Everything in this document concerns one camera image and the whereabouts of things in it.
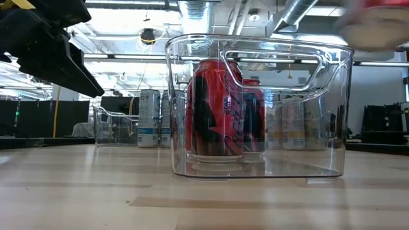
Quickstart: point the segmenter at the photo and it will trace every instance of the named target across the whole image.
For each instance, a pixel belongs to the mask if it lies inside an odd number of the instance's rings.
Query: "wooden countertop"
[[[0,151],[0,229],[409,229],[409,157],[349,151],[345,175],[192,181],[168,150]]]

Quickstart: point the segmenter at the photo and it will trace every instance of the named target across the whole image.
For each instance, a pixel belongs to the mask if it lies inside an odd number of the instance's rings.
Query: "red can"
[[[243,80],[244,85],[260,86],[256,79]],[[243,128],[243,154],[245,157],[257,156],[265,151],[265,103],[260,89],[244,89],[246,103]]]
[[[237,63],[231,76],[219,59],[199,63],[192,85],[192,154],[202,162],[234,162],[243,155],[243,90]]]
[[[187,84],[187,108],[186,108],[186,152],[192,151],[192,79]]]
[[[350,0],[338,24],[355,49],[396,49],[409,40],[409,0]]]

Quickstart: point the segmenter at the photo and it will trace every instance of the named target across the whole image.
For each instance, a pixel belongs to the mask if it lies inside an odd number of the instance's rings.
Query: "workbench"
[[[190,180],[168,149],[0,151],[0,229],[409,229],[409,157],[348,151],[344,176]]]

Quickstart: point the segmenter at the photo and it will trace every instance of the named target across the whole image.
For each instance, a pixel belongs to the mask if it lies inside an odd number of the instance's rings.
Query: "wall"
[[[400,60],[395,55],[395,58],[389,61]],[[360,134],[366,105],[391,105],[404,102],[403,71],[404,68],[396,67],[354,66],[352,68],[348,126],[353,135]]]

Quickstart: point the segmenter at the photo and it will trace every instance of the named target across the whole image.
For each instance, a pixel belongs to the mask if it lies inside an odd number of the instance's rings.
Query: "ceiling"
[[[183,20],[178,10],[178,3],[170,1],[168,10],[161,10],[161,1],[125,1],[125,0],[87,0],[92,20],[68,28],[70,40],[86,54],[138,54],[163,55],[164,45],[168,39],[183,34]],[[210,33],[228,34],[237,0],[213,0]],[[342,0],[321,0],[308,13],[324,17],[336,17],[343,13]],[[245,1],[239,10],[244,23],[240,35],[265,37],[265,27],[271,16],[284,9],[283,0],[248,0],[250,10],[256,10],[259,20],[249,20],[245,11]],[[154,45],[145,45],[140,34],[144,28],[153,28],[156,38]],[[200,26],[191,27],[189,31],[202,32]],[[44,99],[51,96],[51,86],[35,81],[18,71],[18,64],[0,63],[0,95],[19,96],[23,98]],[[86,67],[105,89],[120,89],[130,95],[136,89],[165,89],[166,66],[163,63],[136,63],[134,61],[108,61],[104,59],[87,59]],[[185,67],[179,66],[174,71],[184,76]]]

